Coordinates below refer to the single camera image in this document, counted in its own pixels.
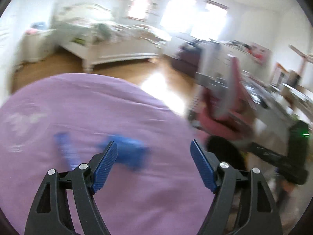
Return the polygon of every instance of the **purple bed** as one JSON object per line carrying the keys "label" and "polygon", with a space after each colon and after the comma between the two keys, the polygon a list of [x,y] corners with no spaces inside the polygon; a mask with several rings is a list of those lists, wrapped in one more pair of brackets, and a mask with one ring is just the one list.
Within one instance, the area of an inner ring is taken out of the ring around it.
{"label": "purple bed", "polygon": [[[145,169],[131,172],[115,164],[95,195],[112,235],[194,235],[212,203],[190,156],[188,123],[124,80],[49,77],[15,93],[0,109],[0,121],[0,208],[19,234],[46,172],[68,170],[53,139],[60,131],[70,133],[83,162],[109,134],[139,139],[151,149]],[[82,233],[70,196],[69,204]]]}

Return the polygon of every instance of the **blue plush toy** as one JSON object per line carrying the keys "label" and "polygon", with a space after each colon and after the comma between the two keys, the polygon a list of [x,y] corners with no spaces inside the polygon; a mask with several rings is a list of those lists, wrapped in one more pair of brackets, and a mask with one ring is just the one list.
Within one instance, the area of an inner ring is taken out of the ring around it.
{"label": "blue plush toy", "polygon": [[103,150],[110,141],[117,144],[118,154],[116,163],[124,164],[131,170],[140,170],[144,167],[149,149],[143,142],[121,135],[110,135],[103,143],[99,145]]}

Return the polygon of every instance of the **white bed frame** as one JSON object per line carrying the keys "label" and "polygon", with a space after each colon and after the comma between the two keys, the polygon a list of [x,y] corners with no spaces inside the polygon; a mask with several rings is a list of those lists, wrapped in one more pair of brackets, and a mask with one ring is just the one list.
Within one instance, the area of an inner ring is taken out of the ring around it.
{"label": "white bed frame", "polygon": [[92,73],[96,64],[125,61],[133,59],[149,59],[159,57],[164,41],[154,43],[149,39],[137,38],[118,43],[92,44],[92,38],[85,45],[75,42],[61,43],[60,46],[80,57],[85,73]]}
{"label": "white bed frame", "polygon": [[[55,15],[56,21],[65,21],[76,17],[87,17],[97,20],[109,20],[112,18],[110,10],[103,8],[98,4],[76,4],[61,9],[59,14]],[[95,43],[96,33],[91,30],[84,35],[85,45],[75,42],[58,43],[61,47],[80,57],[83,62],[85,73],[91,73],[96,64],[106,62],[124,61],[132,59],[149,59],[158,57],[162,53],[162,48],[166,41],[171,39],[167,34],[155,36],[153,41],[147,38],[139,37],[130,40],[123,40],[118,43]]]}

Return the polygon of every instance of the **white drawer cabinet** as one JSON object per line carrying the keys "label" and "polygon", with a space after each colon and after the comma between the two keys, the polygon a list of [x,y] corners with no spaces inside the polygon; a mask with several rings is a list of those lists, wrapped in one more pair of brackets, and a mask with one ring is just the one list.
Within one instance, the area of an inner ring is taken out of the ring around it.
{"label": "white drawer cabinet", "polygon": [[249,53],[240,51],[236,48],[221,43],[220,51],[217,55],[217,59],[220,61],[220,63],[218,64],[218,66],[216,66],[216,68],[218,68],[217,71],[221,73],[225,79],[228,78],[230,71],[230,61],[227,59],[228,54],[236,56],[238,58],[239,67],[241,70],[248,71],[252,75],[254,75],[257,71],[258,64],[254,62],[252,56]]}
{"label": "white drawer cabinet", "polygon": [[24,61],[38,62],[54,51],[55,29],[39,31],[24,37]]}

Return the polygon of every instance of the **wooden floor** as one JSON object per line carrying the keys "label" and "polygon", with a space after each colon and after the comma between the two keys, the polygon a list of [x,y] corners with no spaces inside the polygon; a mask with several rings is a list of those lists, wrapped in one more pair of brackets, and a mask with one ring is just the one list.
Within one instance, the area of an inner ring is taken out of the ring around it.
{"label": "wooden floor", "polygon": [[[60,49],[44,61],[24,64],[13,77],[12,92],[60,73],[82,73],[81,62],[77,56]],[[171,68],[167,57],[154,59],[153,62],[133,60],[100,64],[95,66],[93,73],[134,83],[182,116],[186,115],[193,97],[194,80]]]}

